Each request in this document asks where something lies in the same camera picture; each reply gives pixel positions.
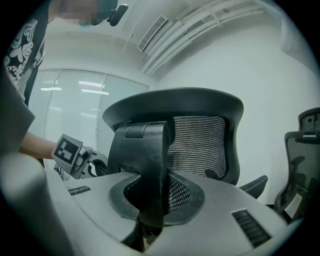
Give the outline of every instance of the wall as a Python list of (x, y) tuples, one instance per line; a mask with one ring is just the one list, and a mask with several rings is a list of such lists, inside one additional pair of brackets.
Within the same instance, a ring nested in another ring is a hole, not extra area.
[(134, 45), (112, 36), (88, 32), (49, 33), (40, 69), (80, 69), (108, 73), (134, 82), (156, 86), (157, 82), (140, 72), (141, 53)]
[(237, 186), (267, 175), (259, 198), (264, 204), (274, 203), (288, 178), (285, 133), (298, 130), (301, 112), (320, 106), (319, 77), (280, 51), (280, 34), (278, 24), (263, 15), (230, 22), (199, 38), (198, 47), (193, 43), (187, 51), (195, 54), (186, 61), (186, 52), (177, 56), (179, 65), (167, 67), (171, 72), (153, 87), (211, 88), (243, 101)]

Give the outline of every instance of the white ceiling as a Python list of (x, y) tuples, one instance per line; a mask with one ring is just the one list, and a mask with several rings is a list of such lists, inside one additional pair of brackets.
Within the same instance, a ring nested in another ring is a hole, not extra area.
[(160, 15), (174, 20), (185, 9), (198, 1), (199, 0), (118, 0), (118, 5), (128, 4), (129, 9), (115, 27), (111, 27), (106, 21), (93, 27), (80, 27), (62, 19), (56, 19), (48, 25), (47, 33), (85, 32), (127, 40), (133, 31), (130, 42), (137, 44)]

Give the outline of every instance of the person's arm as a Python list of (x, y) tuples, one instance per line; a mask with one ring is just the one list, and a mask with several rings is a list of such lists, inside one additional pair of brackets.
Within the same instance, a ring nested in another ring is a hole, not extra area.
[(52, 159), (51, 153), (55, 147), (56, 143), (27, 132), (19, 152), (38, 159)]

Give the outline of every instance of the ceiling vent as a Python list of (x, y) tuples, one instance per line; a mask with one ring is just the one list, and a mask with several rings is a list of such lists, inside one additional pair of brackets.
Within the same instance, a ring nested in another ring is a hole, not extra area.
[(138, 49), (141, 52), (145, 52), (147, 47), (150, 49), (172, 26), (173, 22), (161, 15), (145, 33), (138, 45)]

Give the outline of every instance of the black fisheye border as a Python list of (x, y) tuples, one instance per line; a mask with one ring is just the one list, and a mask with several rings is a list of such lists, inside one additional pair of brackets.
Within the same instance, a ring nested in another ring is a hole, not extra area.
[[(33, 13), (33, 11), (42, 4), (42, 2), (43, 0), (1, 2), (1, 10), (3, 14), (1, 22), (1, 60), (4, 59), (4, 55), (20, 27)], [(317, 28), (320, 24), (320, 4), (317, 3), (318, 1), (276, 0), (275, 2), (282, 7), (302, 32), (319, 65), (320, 37), (319, 33), (317, 33)], [(36, 255), (37, 253), (41, 253), (41, 255), (50, 255), (31, 236), (29, 230), (24, 227), (20, 219), (8, 207), (2, 193), (0, 194), (0, 205), (2, 232), (1, 244), (2, 247), (6, 247), (5, 249), (2, 248), (3, 251), (9, 250), (11, 254), (33, 253)], [(274, 255), (282, 256), (290, 252), (294, 252), (295, 255), (305, 255), (314, 254), (319, 251), (318, 244), (320, 244), (320, 241), (318, 232), (320, 230), (320, 212), (318, 211), (318, 205), (320, 205), (320, 188), (318, 188), (317, 193), (315, 193), (302, 224)], [(111, 255), (112, 252), (105, 252), (105, 254)]]

